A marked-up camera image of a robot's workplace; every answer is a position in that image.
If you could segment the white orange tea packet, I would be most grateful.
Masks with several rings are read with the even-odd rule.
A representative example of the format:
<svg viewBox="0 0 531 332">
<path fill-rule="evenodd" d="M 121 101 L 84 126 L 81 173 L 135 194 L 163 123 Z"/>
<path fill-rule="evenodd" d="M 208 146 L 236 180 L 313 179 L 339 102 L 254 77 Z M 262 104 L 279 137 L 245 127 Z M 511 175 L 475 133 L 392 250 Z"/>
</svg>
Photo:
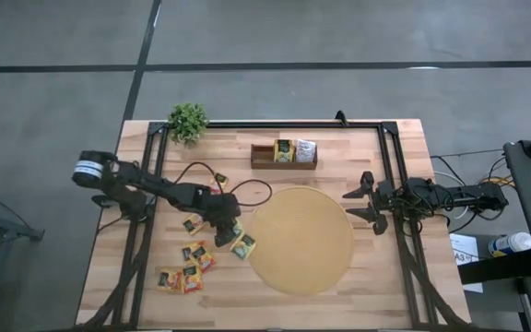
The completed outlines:
<svg viewBox="0 0 531 332">
<path fill-rule="evenodd" d="M 296 162 L 313 162 L 316 152 L 316 143 L 309 140 L 297 139 L 295 144 Z"/>
</svg>

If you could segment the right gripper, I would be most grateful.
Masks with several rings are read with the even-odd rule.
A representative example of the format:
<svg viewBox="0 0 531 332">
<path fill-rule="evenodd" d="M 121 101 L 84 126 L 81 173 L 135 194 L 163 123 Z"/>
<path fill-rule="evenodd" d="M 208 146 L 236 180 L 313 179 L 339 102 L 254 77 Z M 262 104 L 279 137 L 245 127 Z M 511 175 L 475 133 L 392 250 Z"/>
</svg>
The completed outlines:
<svg viewBox="0 0 531 332">
<path fill-rule="evenodd" d="M 365 171 L 360 177 L 360 186 L 344 195 L 343 198 L 363 198 L 370 193 L 371 207 L 348 208 L 346 212 L 368 222 L 375 222 L 381 211 L 403 211 L 405 208 L 405 186 L 394 188 L 389 180 L 380 181 L 373 191 L 374 178 L 370 171 Z"/>
</svg>

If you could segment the green plant in white pot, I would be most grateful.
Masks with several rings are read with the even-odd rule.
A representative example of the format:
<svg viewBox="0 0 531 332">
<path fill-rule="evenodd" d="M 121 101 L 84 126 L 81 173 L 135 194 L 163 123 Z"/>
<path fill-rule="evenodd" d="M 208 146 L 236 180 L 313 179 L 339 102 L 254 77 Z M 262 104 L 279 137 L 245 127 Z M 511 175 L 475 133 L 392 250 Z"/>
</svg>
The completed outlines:
<svg viewBox="0 0 531 332">
<path fill-rule="evenodd" d="M 178 103 L 168 117 L 170 138 L 186 148 L 193 148 L 203 136 L 209 124 L 206 110 L 199 103 Z"/>
</svg>

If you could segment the round woven straw placemat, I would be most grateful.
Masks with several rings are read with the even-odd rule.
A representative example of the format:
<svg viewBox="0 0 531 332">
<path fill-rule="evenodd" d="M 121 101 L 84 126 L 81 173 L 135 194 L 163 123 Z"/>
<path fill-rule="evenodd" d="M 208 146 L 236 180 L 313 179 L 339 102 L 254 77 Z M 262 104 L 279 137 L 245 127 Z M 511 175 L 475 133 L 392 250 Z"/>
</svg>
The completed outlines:
<svg viewBox="0 0 531 332">
<path fill-rule="evenodd" d="M 344 209 L 320 190 L 295 186 L 276 192 L 257 208 L 249 234 L 249 261 L 272 289 L 312 296 L 333 288 L 354 252 L 353 228 Z"/>
</svg>

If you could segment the wooden tea organizer box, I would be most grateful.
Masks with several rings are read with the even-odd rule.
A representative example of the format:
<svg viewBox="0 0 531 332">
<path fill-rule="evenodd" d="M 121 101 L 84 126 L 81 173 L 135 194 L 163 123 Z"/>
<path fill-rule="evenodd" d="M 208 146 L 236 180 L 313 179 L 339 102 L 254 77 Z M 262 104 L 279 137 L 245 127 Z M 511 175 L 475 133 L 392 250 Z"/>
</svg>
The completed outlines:
<svg viewBox="0 0 531 332">
<path fill-rule="evenodd" d="M 271 145 L 251 145 L 251 168 L 254 170 L 293 170 L 313 171 L 317 167 L 318 149 L 313 162 L 274 162 L 274 143 Z"/>
</svg>

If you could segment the white blue canister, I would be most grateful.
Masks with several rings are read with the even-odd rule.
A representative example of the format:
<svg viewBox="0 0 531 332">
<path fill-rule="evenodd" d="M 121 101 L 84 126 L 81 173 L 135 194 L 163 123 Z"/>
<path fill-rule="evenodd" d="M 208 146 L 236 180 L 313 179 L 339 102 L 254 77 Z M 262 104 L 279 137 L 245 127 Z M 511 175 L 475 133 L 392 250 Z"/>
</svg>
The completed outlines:
<svg viewBox="0 0 531 332">
<path fill-rule="evenodd" d="M 531 250 L 531 235 L 528 232 L 517 232 L 499 237 L 489 242 L 488 250 L 493 257 Z"/>
</svg>

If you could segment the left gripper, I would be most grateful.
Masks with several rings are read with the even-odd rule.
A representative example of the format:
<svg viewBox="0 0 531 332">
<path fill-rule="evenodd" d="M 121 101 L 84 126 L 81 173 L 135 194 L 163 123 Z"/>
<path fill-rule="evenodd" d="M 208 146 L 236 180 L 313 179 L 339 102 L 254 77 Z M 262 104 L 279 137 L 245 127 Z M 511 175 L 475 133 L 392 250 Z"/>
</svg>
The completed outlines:
<svg viewBox="0 0 531 332">
<path fill-rule="evenodd" d="M 214 237 L 216 247 L 222 247 L 234 239 L 236 218 L 241 215 L 240 204 L 235 194 L 213 195 L 207 192 L 201 200 L 200 210 L 203 220 L 217 228 Z"/>
</svg>

